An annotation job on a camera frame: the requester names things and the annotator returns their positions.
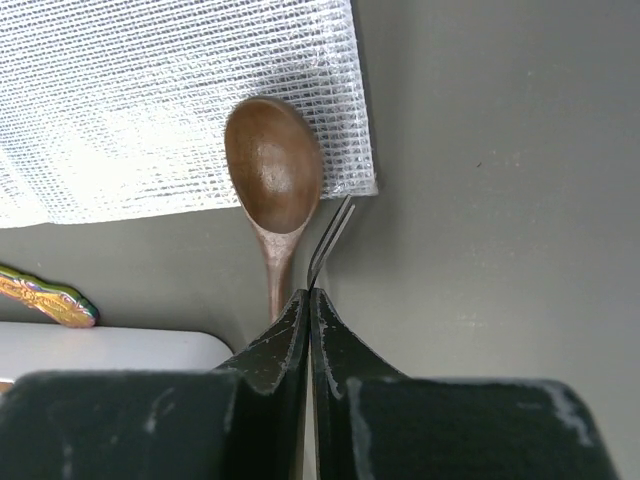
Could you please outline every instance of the mesh bag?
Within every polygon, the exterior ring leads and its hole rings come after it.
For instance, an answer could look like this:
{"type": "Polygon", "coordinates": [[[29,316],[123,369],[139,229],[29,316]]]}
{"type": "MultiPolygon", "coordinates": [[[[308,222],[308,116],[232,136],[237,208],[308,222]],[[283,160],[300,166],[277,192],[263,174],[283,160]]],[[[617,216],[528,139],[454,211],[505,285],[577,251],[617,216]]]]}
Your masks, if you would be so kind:
{"type": "Polygon", "coordinates": [[[224,125],[291,103],[324,197],[376,193],[349,0],[3,0],[0,227],[238,205],[224,125]]]}

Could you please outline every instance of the white surface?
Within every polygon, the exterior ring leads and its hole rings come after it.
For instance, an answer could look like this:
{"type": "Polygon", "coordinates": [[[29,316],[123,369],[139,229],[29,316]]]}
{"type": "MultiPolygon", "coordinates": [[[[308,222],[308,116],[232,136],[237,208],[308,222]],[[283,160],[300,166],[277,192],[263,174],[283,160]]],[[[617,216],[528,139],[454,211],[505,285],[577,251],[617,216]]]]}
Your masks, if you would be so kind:
{"type": "Polygon", "coordinates": [[[376,193],[350,0],[2,3],[0,227],[238,205],[232,108],[291,103],[324,196],[376,193]]]}
{"type": "Polygon", "coordinates": [[[204,333],[0,322],[0,381],[40,370],[210,370],[231,355],[204,333]]]}

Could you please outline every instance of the gray wall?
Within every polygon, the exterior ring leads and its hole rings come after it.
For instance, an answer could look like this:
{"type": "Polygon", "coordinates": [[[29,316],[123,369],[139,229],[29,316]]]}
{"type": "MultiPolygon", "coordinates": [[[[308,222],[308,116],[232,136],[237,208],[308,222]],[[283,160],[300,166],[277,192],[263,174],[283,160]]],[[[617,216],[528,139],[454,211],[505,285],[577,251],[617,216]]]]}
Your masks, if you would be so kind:
{"type": "MultiPolygon", "coordinates": [[[[382,192],[358,200],[322,286],[409,374],[569,383],[639,478],[640,2],[356,7],[382,192]]],[[[334,207],[302,245],[298,285],[334,207]]],[[[0,231],[0,263],[78,286],[108,325],[236,348],[266,327],[239,209],[0,231]]]]}

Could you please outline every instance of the gold decorative object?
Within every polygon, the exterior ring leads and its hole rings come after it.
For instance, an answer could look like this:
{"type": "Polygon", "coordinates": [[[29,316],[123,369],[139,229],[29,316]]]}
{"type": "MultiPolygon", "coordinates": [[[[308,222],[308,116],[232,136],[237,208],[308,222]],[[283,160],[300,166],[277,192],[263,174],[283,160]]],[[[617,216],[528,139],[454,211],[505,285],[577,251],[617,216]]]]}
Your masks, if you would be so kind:
{"type": "Polygon", "coordinates": [[[0,293],[40,310],[65,327],[93,327],[98,319],[98,310],[77,290],[50,285],[3,266],[0,266],[0,293]]]}

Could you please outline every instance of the white scuff mark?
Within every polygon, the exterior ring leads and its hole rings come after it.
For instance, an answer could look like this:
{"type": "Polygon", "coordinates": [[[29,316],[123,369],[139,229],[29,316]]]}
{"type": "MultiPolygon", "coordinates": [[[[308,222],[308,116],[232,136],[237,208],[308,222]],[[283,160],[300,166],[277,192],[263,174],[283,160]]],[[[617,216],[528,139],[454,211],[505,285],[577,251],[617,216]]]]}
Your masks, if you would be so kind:
{"type": "Polygon", "coordinates": [[[163,400],[165,400],[169,395],[171,395],[173,392],[175,392],[175,390],[176,389],[173,387],[167,388],[151,404],[151,413],[149,414],[147,421],[144,422],[144,427],[143,427],[144,431],[147,432],[149,435],[153,435],[155,433],[158,419],[168,415],[169,412],[171,412],[171,410],[175,408],[176,406],[175,403],[170,403],[166,407],[164,407],[162,410],[160,410],[160,403],[163,400]]]}
{"type": "Polygon", "coordinates": [[[555,415],[564,426],[575,430],[578,434],[578,443],[583,447],[593,447],[593,440],[589,435],[589,427],[576,412],[576,406],[565,396],[565,389],[560,384],[542,383],[542,389],[549,394],[551,402],[556,409],[555,415]]]}
{"type": "Polygon", "coordinates": [[[70,480],[73,476],[73,447],[66,441],[62,444],[62,478],[70,480]]]}
{"type": "Polygon", "coordinates": [[[583,447],[594,447],[589,426],[576,411],[576,405],[566,397],[566,387],[561,383],[509,378],[434,378],[431,382],[447,385],[514,385],[543,390],[551,398],[555,416],[562,424],[578,434],[578,443],[583,447]]]}

